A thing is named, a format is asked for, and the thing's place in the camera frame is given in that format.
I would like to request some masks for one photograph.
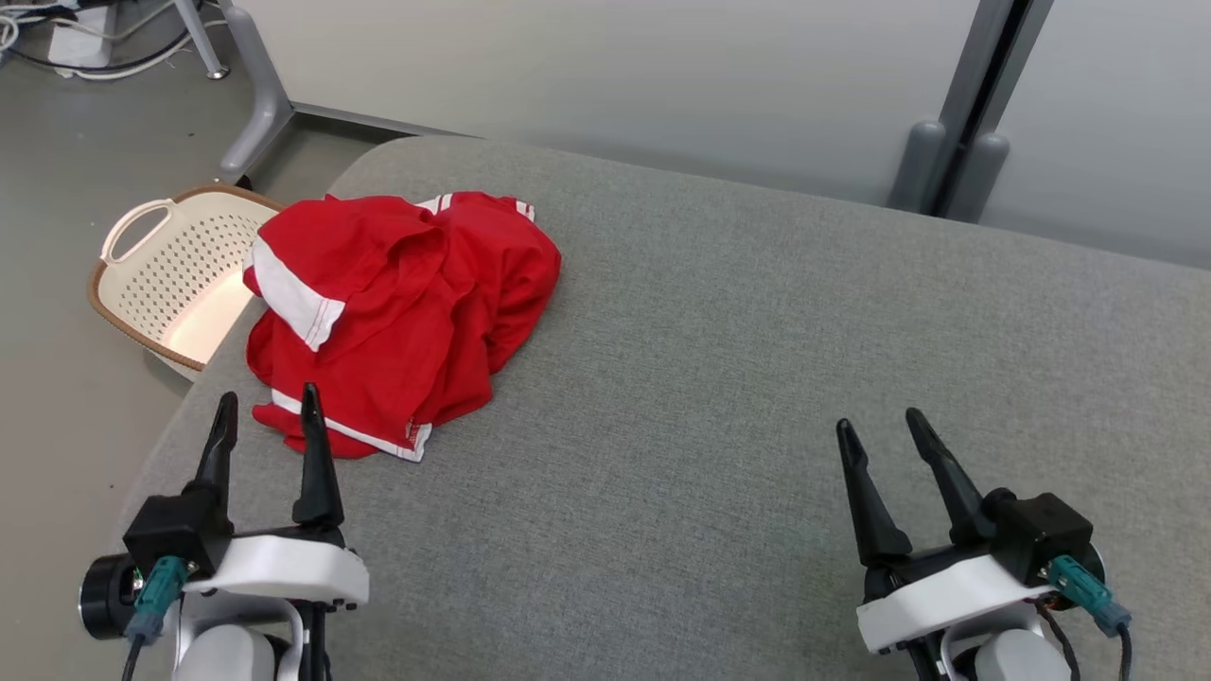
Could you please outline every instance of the gray floor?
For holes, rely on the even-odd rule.
[[[147,53],[180,30],[172,13],[156,23],[115,57]],[[85,284],[119,216],[208,182],[243,126],[251,87],[224,30],[212,36],[233,74],[218,82],[195,53],[109,84],[0,65],[5,679],[120,675],[125,646],[84,634],[76,589],[189,384],[94,314]],[[41,42],[31,35],[27,45],[40,53]],[[253,171],[256,189],[285,202],[320,196],[381,139],[303,121]]]

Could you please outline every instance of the beige plastic basket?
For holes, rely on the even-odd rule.
[[[257,230],[282,205],[243,189],[200,187],[121,217],[88,280],[88,302],[110,324],[194,380],[252,293],[241,279]],[[165,217],[122,254],[119,238],[156,211]]]

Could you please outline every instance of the gray table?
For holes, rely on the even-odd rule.
[[[1211,674],[1209,273],[474,139],[385,144],[333,193],[458,189],[532,201],[563,279],[495,400],[424,463],[338,463],[373,605],[329,624],[337,679],[905,677],[857,634],[833,424],[855,422],[926,548],[948,523],[911,405],[983,490],[1052,491],[1094,521],[1138,679]],[[268,399],[243,361],[259,311],[126,517],[191,475],[230,389],[233,517],[288,521],[299,458],[247,416]],[[1118,642],[1061,622],[1086,677],[1112,677]]]

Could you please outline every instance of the teal connector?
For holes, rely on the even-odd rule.
[[[1131,623],[1131,613],[1114,602],[1114,594],[1072,556],[1058,556],[1048,566],[1048,580],[1060,595],[1089,611],[1102,634],[1114,637]]]
[[[163,631],[163,616],[180,596],[186,579],[189,570],[185,561],[177,556],[157,560],[134,601],[134,617],[126,625],[126,637],[133,641],[138,636],[147,643],[159,639]]]

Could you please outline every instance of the basket handle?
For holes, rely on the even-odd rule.
[[[117,222],[114,223],[114,228],[109,230],[109,236],[107,236],[105,242],[101,245],[101,259],[105,261],[105,264],[116,265],[117,263],[128,258],[131,253],[138,251],[139,246],[147,244],[148,239],[151,239],[153,234],[160,231],[160,228],[167,224],[168,221],[172,219],[172,211],[176,207],[177,204],[174,204],[172,199],[157,199],[155,201],[148,201],[142,206],[134,206],[133,208],[131,208],[125,216],[117,218]],[[167,211],[165,218],[160,221],[159,224],[153,227],[151,230],[148,231],[143,239],[139,239],[138,244],[131,246],[130,250],[127,250],[121,256],[114,256],[114,246],[117,245],[117,239],[122,236],[126,229],[132,224],[134,224],[134,221],[150,213],[151,211],[157,211],[157,210]]]

